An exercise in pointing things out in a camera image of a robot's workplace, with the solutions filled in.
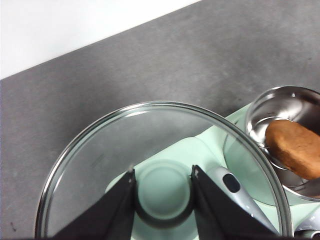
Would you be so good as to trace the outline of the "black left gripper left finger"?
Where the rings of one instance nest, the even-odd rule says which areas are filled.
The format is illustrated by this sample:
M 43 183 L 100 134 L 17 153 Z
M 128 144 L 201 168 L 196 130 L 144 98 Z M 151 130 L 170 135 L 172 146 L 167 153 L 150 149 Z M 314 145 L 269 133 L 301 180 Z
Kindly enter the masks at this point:
M 127 171 L 94 205 L 53 240 L 129 240 L 135 216 L 135 170 Z

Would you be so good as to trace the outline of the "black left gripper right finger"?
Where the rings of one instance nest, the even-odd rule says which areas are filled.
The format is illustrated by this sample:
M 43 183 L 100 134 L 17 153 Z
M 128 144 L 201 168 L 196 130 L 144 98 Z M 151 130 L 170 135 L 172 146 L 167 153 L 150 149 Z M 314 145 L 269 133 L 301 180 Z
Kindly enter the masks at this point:
M 227 168 L 191 172 L 194 213 L 201 240 L 262 240 L 278 231 Z

